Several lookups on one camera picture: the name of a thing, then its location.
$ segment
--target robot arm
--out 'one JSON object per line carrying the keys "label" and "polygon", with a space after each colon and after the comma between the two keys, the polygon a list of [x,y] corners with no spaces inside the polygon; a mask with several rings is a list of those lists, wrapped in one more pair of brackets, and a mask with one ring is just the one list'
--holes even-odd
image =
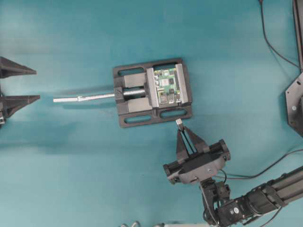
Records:
{"label": "robot arm", "polygon": [[[228,227],[241,222],[246,225],[272,211],[280,211],[290,202],[303,197],[303,166],[283,174],[281,177],[263,183],[246,195],[230,199],[231,190],[224,182],[212,179],[225,162],[231,159],[223,140],[216,144],[207,144],[191,130],[177,121],[177,161],[164,165],[168,180],[172,183],[197,183],[203,197],[204,220],[213,226]],[[187,132],[195,150],[190,154]]]}

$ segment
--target circuit board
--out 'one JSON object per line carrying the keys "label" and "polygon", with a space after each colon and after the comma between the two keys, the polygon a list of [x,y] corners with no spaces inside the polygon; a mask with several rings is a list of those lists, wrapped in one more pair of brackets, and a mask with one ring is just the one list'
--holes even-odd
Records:
{"label": "circuit board", "polygon": [[156,70],[154,78],[160,105],[181,102],[176,68]]}

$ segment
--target teal surface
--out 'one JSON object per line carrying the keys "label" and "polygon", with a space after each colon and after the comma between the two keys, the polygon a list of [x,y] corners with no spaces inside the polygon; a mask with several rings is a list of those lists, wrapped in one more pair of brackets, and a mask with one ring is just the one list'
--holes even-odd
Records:
{"label": "teal surface", "polygon": [[[264,12],[272,44],[297,61],[292,1],[265,0]],[[267,47],[257,0],[0,0],[0,55],[38,72],[1,80],[6,95],[41,94],[0,130],[1,226],[203,222],[198,186],[173,186],[162,169],[176,158],[174,122],[121,129],[113,100],[52,102],[111,91],[117,65],[182,57],[194,99],[184,122],[209,144],[226,141],[228,173],[255,174],[303,145],[284,96],[299,70]],[[232,197],[302,159],[229,181]],[[290,204],[269,226],[300,226],[302,208]]]}

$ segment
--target cable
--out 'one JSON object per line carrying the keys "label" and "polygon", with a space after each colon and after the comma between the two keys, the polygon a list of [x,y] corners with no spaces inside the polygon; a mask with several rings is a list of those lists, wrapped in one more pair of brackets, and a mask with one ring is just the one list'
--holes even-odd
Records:
{"label": "cable", "polygon": [[225,175],[225,179],[224,179],[224,183],[226,182],[226,179],[227,179],[227,174],[226,174],[226,172],[224,171],[224,170],[222,170],[222,169],[220,169],[221,170],[221,172],[223,172],[224,173],[224,175]]}
{"label": "cable", "polygon": [[226,177],[226,179],[228,180],[249,180],[249,179],[253,179],[253,178],[257,178],[258,176],[264,174],[267,170],[269,170],[271,167],[275,166],[276,164],[278,164],[280,161],[282,161],[284,158],[286,158],[288,155],[291,155],[293,153],[296,152],[301,152],[303,151],[303,149],[299,149],[299,150],[294,150],[294,151],[290,151],[287,152],[285,155],[283,155],[282,157],[280,157],[276,162],[274,162],[273,164],[271,164],[269,167],[267,167],[266,169],[264,169],[263,171],[261,171],[260,173],[256,174],[256,175],[252,175],[252,176],[244,176],[244,175],[236,175],[236,174],[227,174],[227,175],[231,175],[231,176],[241,176],[241,177]]}
{"label": "cable", "polygon": [[200,188],[201,188],[201,192],[202,192],[202,195],[203,195],[203,199],[204,199],[204,202],[205,202],[205,205],[206,205],[206,209],[208,210],[208,213],[210,214],[210,216],[211,216],[213,222],[215,223],[215,225],[217,227],[221,227],[219,225],[219,222],[214,218],[213,214],[210,212],[210,206],[209,206],[208,201],[206,199],[206,195],[205,195],[205,192],[203,190],[203,185],[202,185],[201,181],[199,181],[199,182],[200,182]]}
{"label": "cable", "polygon": [[275,213],[275,215],[274,215],[269,221],[267,221],[266,223],[264,223],[264,224],[261,225],[260,227],[264,227],[265,225],[267,225],[268,223],[270,223],[270,222],[278,215],[278,213],[279,213],[281,210],[282,210],[282,207],[280,207],[280,208],[278,209],[278,211]]}
{"label": "cable", "polygon": [[271,44],[270,42],[268,41],[267,39],[267,36],[266,36],[266,32],[265,32],[265,25],[264,25],[264,13],[263,13],[263,0],[258,0],[259,3],[260,3],[260,7],[261,7],[261,18],[262,18],[262,28],[263,28],[263,36],[264,36],[264,39],[267,43],[267,45],[280,57],[282,58],[283,60],[287,61],[288,63],[294,65],[295,67],[303,70],[299,65],[293,63],[292,61],[288,60],[286,57],[284,57],[283,55],[281,55]]}

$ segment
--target threaded rod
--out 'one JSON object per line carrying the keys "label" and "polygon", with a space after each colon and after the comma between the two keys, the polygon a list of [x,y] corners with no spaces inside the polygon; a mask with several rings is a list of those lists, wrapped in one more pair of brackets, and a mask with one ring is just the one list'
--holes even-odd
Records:
{"label": "threaded rod", "polygon": [[[123,96],[134,96],[134,95],[144,95],[145,90],[128,90],[123,92]],[[102,94],[102,95],[93,95],[93,96],[78,96],[78,97],[70,97],[70,98],[54,98],[54,103],[66,103],[66,102],[84,102],[96,99],[104,99],[104,98],[114,98],[114,93]]]}

